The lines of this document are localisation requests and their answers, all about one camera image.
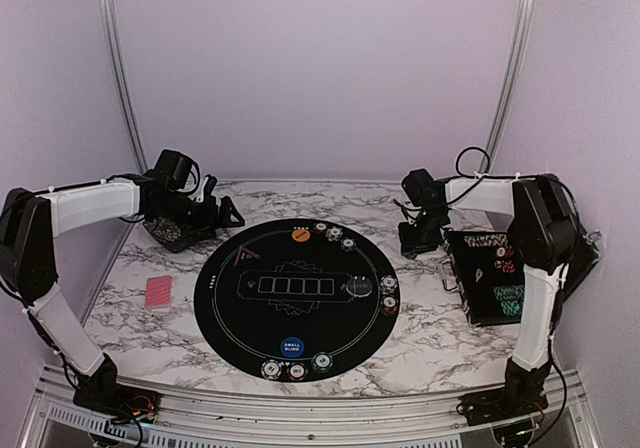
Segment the black dealer button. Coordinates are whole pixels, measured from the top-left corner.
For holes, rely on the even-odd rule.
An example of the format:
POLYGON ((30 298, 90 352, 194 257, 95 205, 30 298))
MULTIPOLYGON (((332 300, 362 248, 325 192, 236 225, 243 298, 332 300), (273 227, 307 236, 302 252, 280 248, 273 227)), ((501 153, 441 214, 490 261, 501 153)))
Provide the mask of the black dealer button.
POLYGON ((372 294, 373 283, 366 276, 353 276, 346 284, 346 291, 354 298, 365 298, 372 294))

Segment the red triangular all-in marker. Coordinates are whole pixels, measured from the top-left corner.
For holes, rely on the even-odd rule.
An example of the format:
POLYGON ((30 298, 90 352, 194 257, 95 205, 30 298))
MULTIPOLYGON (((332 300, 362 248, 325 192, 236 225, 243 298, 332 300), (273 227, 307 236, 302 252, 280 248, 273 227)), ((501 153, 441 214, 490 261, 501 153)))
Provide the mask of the red triangular all-in marker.
POLYGON ((246 247, 240 247, 238 249, 235 261, 234 261, 234 265, 235 266, 239 266, 243 263, 246 262, 251 262, 251 261, 256 261, 259 260, 260 256, 255 253, 254 251, 246 248, 246 247))

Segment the red playing card deck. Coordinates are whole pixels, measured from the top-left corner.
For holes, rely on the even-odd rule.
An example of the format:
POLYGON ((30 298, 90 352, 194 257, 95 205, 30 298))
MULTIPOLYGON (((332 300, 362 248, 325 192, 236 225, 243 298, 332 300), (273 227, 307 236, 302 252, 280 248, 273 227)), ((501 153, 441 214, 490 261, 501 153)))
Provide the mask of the red playing card deck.
POLYGON ((169 275, 152 277, 146 282, 144 307, 167 308, 171 305, 173 278, 169 275))

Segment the orange big blind button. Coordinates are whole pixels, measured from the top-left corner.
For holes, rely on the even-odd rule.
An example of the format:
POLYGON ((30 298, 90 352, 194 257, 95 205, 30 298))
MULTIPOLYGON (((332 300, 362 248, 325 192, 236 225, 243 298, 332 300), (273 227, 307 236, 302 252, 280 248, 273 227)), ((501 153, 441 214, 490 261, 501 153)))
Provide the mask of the orange big blind button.
POLYGON ((311 232, 305 228, 296 228, 291 233, 291 238, 298 243, 304 243, 311 238, 311 232))

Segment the blue small blind button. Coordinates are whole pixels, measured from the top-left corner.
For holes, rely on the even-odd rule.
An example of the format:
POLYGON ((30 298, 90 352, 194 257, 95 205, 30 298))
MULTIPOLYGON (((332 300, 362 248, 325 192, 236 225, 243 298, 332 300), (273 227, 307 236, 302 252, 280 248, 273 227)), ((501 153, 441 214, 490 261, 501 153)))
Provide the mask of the blue small blind button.
POLYGON ((297 337, 285 338, 280 343, 281 354, 287 359, 297 359, 304 354, 304 342, 297 337))

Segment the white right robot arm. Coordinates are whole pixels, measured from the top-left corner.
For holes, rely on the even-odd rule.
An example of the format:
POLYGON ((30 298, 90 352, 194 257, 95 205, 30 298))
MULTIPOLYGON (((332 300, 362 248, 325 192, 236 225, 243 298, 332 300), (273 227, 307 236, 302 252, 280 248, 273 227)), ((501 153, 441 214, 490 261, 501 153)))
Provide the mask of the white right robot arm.
POLYGON ((545 379, 551 367, 550 342, 559 292, 583 240, 575 199, 553 174, 457 174, 435 179, 424 169, 410 171, 401 186, 410 205, 398 226, 404 257, 435 250, 452 209, 507 215, 508 237, 523 262, 524 303, 515 348, 495 406, 515 416, 534 399, 530 381, 545 379))

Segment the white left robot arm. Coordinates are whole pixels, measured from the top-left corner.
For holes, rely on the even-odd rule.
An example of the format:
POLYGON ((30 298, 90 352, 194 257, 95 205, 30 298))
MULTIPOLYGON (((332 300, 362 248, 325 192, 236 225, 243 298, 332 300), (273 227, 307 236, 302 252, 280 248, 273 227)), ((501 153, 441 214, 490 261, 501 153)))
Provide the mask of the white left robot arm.
POLYGON ((85 331, 59 286, 55 240, 112 219, 141 219, 165 249, 179 253, 245 220, 230 197, 216 198, 217 179, 173 150, 143 174, 40 191, 12 189, 1 212, 1 286, 17 300, 39 336, 77 375, 106 413, 125 406, 126 391, 109 376, 114 363, 85 331))

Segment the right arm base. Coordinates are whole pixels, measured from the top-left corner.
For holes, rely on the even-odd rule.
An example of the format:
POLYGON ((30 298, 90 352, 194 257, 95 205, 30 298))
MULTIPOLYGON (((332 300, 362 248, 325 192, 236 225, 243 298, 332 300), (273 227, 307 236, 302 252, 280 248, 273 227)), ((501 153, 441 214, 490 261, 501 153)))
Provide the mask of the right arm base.
POLYGON ((505 387, 500 387, 462 395, 456 412, 466 419, 468 426, 492 424, 497 442, 506 445, 531 440, 540 425, 536 416, 544 420, 548 406, 543 389, 515 401, 507 396, 505 387))

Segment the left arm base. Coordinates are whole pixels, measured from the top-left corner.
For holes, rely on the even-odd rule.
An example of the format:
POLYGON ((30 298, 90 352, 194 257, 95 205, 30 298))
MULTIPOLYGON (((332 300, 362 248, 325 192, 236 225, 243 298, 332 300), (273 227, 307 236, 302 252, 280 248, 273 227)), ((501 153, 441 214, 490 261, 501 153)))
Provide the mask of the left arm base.
POLYGON ((115 424, 153 422, 159 394, 152 390, 123 385, 117 370, 109 364, 93 375, 76 375, 75 405, 115 418, 115 424))

